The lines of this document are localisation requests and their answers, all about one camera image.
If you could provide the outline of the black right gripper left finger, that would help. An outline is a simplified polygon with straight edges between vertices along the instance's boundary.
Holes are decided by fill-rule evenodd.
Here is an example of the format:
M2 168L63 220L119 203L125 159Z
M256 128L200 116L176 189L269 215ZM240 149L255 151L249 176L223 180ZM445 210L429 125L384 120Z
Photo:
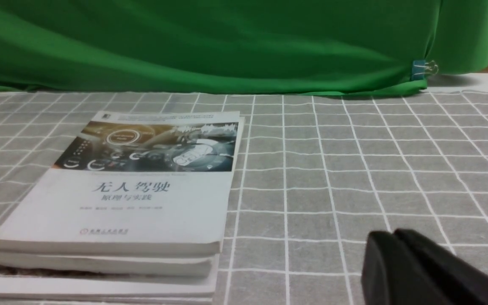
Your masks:
M368 234L361 287L366 305L451 305L414 255L393 234Z

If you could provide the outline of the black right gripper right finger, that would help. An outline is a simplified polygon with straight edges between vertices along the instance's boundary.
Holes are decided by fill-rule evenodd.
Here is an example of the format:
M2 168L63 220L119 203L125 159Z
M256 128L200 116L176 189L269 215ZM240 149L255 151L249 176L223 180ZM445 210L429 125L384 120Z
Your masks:
M436 287L453 305L488 305L488 275L416 230L398 228L394 235L416 257Z

